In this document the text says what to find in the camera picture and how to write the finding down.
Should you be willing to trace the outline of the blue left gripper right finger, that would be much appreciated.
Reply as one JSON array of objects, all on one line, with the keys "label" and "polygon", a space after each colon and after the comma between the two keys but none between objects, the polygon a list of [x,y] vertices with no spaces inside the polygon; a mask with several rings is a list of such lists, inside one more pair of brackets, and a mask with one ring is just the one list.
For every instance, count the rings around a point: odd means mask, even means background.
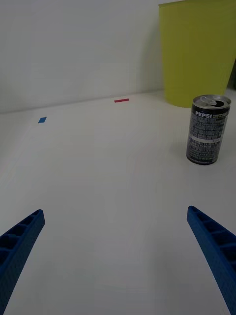
[{"label": "blue left gripper right finger", "polygon": [[236,314],[236,236],[194,206],[188,207],[187,222],[230,314]]}]

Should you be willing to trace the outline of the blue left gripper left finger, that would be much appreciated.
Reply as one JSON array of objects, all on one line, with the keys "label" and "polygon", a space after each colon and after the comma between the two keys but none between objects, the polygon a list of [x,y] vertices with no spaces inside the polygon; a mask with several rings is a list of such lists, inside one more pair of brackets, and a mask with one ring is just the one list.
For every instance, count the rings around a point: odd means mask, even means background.
[{"label": "blue left gripper left finger", "polygon": [[4,314],[29,254],[45,225],[39,209],[0,237],[0,314]]}]

